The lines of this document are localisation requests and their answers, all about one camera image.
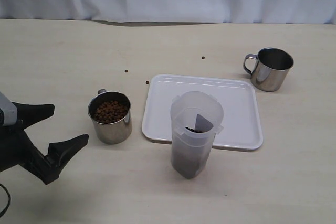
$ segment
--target white tray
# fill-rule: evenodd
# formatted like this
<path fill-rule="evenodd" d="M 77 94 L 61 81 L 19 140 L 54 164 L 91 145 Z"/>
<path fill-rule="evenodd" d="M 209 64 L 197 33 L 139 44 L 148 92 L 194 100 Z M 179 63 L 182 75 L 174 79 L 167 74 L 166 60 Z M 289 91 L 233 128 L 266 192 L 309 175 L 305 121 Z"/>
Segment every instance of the white tray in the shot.
<path fill-rule="evenodd" d="M 188 91 L 201 91 L 214 96 L 223 106 L 224 129 L 213 147 L 255 150 L 261 147 L 261 130 L 254 87 L 238 80 L 160 74 L 150 84 L 142 132 L 150 140 L 171 142 L 170 107 L 173 99 Z"/>

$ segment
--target beige table surface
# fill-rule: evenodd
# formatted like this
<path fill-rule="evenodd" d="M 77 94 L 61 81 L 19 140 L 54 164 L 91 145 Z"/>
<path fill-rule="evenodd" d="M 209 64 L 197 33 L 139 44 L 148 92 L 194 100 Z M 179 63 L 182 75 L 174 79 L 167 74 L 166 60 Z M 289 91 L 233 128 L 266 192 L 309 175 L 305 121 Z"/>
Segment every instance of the beige table surface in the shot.
<path fill-rule="evenodd" d="M 279 91 L 256 90 L 263 146 L 212 150 L 205 170 L 183 179 L 170 164 L 170 145 L 142 135 L 146 81 L 159 73 L 249 81 L 243 57 L 263 47 L 295 61 Z M 0 20 L 0 59 L 2 93 L 56 106 L 27 130 L 44 154 L 49 142 L 90 135 L 48 186 L 19 166 L 0 173 L 12 193 L 1 223 L 336 222 L 335 25 Z M 133 132 L 119 145 L 102 144 L 87 115 L 101 88 L 132 103 Z"/>

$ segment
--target black cable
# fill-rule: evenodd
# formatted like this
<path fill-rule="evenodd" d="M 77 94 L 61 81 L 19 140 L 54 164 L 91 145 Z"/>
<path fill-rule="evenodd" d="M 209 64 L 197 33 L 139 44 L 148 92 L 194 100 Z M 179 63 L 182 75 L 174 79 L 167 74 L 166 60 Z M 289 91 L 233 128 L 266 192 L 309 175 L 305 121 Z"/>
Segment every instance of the black cable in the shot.
<path fill-rule="evenodd" d="M 10 203 L 11 203 L 11 194 L 9 193 L 9 191 L 7 190 L 7 188 L 3 185 L 3 184 L 0 184 L 0 186 L 5 190 L 5 192 L 7 193 L 7 196 L 8 196 L 8 203 L 7 203 L 7 206 L 4 208 L 4 210 L 2 210 L 0 212 L 0 218 L 7 212 L 9 206 L 10 206 Z"/>

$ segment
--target stainless steel mug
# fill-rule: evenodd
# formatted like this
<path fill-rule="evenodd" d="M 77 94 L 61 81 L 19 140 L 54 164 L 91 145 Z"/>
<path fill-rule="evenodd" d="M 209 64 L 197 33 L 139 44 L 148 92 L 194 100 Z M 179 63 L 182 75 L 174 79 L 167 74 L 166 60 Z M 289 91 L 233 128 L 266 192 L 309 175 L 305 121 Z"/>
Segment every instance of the stainless steel mug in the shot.
<path fill-rule="evenodd" d="M 118 101 L 128 108 L 127 114 L 115 123 L 99 123 L 93 119 L 97 107 L 105 101 Z M 101 89 L 89 104 L 88 112 L 92 119 L 97 137 L 106 144 L 118 144 L 128 138 L 132 132 L 131 102 L 126 95 Z"/>
<path fill-rule="evenodd" d="M 251 71 L 245 66 L 247 59 L 256 60 Z M 252 84 L 260 90 L 272 92 L 278 90 L 294 60 L 291 55 L 278 48 L 264 48 L 257 55 L 245 56 L 243 67 L 251 75 Z"/>

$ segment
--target clear plastic pitcher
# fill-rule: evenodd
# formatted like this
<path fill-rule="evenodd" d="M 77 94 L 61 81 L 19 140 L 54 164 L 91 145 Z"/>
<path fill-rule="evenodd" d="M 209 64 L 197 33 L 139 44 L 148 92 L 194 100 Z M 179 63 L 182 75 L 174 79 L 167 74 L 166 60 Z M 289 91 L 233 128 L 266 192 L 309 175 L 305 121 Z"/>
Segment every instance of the clear plastic pitcher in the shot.
<path fill-rule="evenodd" d="M 212 96 L 192 91 L 174 99 L 170 114 L 172 165 L 185 178 L 196 177 L 223 129 L 223 107 Z"/>

